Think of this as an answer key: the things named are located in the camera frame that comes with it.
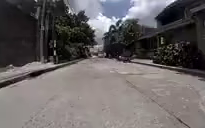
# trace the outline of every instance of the curb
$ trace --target curb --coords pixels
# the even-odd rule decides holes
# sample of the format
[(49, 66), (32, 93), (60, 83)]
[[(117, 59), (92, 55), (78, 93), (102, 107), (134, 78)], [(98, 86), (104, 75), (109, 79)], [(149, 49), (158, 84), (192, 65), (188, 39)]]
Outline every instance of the curb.
[(6, 79), (0, 81), (0, 89), (3, 88), (3, 87), (6, 87), (8, 85), (20, 82), (20, 81), (25, 80), (25, 79), (30, 78), (30, 77), (36, 77), (36, 76), (42, 75), (44, 73), (57, 70), (59, 68), (63, 68), (63, 67), (66, 67), (66, 66), (69, 66), (69, 65), (72, 65), (72, 64), (76, 64), (76, 63), (78, 63), (82, 60), (84, 60), (84, 59), (74, 60), (74, 61), (70, 61), (70, 62), (67, 62), (67, 63), (64, 63), (64, 64), (59, 64), (55, 67), (50, 67), (50, 68), (25, 72), (25, 73), (22, 73), (20, 75), (16, 75), (16, 76), (13, 76), (13, 77), (10, 77), (10, 78), (6, 78)]
[(205, 77), (205, 71), (196, 70), (196, 69), (186, 69), (186, 68), (180, 68), (180, 67), (172, 67), (172, 66), (159, 65), (159, 64), (148, 64), (148, 63), (135, 62), (135, 61), (132, 61), (131, 63), (141, 64), (141, 65), (146, 65), (146, 66), (153, 66), (153, 67), (157, 67), (157, 68), (162, 68), (162, 69), (168, 69), (168, 70), (178, 71), (178, 72), (182, 72), (182, 73), (187, 73), (187, 74), (191, 74), (191, 75), (194, 75), (194, 76)]

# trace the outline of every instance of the pole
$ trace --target pole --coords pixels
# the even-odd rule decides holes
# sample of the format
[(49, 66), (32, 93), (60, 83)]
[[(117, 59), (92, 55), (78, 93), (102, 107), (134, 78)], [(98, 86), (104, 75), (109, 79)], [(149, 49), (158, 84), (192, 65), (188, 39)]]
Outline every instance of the pole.
[(45, 18), (46, 0), (43, 0), (43, 7), (41, 9), (41, 31), (40, 31), (40, 61), (44, 63), (44, 18)]

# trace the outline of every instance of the white cloud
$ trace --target white cloud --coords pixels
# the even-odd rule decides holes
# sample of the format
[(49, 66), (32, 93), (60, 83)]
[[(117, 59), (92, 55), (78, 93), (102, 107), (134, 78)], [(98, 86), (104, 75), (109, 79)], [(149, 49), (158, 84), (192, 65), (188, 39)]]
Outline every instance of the white cloud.
[(155, 16), (173, 1), (175, 0), (131, 0), (132, 7), (123, 19), (138, 18), (142, 24), (156, 26)]
[[(111, 24), (118, 19), (108, 18), (103, 15), (101, 2), (119, 2), (121, 0), (70, 0), (70, 5), (76, 12), (85, 10), (86, 15), (90, 17), (89, 24), (95, 28), (97, 39), (108, 31)], [(140, 23), (149, 26), (156, 26), (154, 17), (157, 16), (164, 7), (175, 0), (130, 0), (131, 8), (123, 19), (138, 18)]]
[(75, 12), (85, 10), (86, 15), (90, 18), (96, 18), (99, 13), (103, 12), (100, 0), (70, 0), (70, 5)]
[(110, 25), (115, 24), (117, 21), (118, 19), (115, 17), (108, 18), (99, 13), (96, 18), (89, 20), (89, 24), (96, 30), (96, 35), (102, 37), (103, 33), (108, 31)]
[(122, 0), (100, 0), (101, 2), (119, 2)]

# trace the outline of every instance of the bush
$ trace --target bush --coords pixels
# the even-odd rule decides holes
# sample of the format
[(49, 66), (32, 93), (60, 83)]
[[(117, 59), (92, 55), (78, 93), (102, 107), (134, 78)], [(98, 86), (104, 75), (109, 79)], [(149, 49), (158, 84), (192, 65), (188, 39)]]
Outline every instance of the bush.
[(169, 44), (156, 50), (153, 62), (168, 66), (180, 66), (205, 70), (205, 56), (191, 43)]

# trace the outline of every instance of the pavement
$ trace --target pavement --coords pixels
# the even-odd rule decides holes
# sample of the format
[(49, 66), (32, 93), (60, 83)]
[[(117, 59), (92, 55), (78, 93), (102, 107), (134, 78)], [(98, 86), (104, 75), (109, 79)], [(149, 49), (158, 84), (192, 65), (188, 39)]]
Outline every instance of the pavement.
[(79, 60), (69, 61), (60, 64), (32, 62), (22, 67), (13, 67), (12, 65), (0, 69), (0, 88), (10, 84), (22, 81), (29, 77), (34, 77), (58, 68), (74, 64)]
[(131, 62), (135, 63), (135, 64), (142, 64), (142, 65), (147, 65), (147, 66), (153, 66), (153, 67), (169, 69), (169, 70), (179, 71), (179, 72), (183, 72), (183, 73), (188, 73), (188, 74), (191, 74), (191, 75), (205, 77), (205, 70), (188, 69), (188, 68), (182, 68), (182, 67), (174, 67), (174, 66), (166, 66), (166, 65), (154, 64), (152, 62), (152, 60), (149, 60), (149, 59), (134, 59)]
[(87, 59), (0, 89), (0, 128), (205, 128), (205, 78)]

